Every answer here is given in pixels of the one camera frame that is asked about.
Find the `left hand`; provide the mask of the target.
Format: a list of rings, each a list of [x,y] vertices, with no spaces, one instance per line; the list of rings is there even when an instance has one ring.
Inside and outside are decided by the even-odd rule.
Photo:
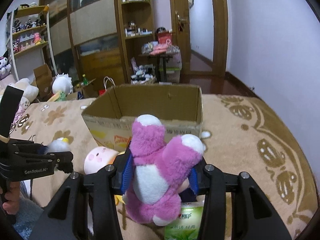
[[[7,200],[2,205],[4,211],[9,215],[16,215],[20,207],[20,182],[11,182],[4,197]]]

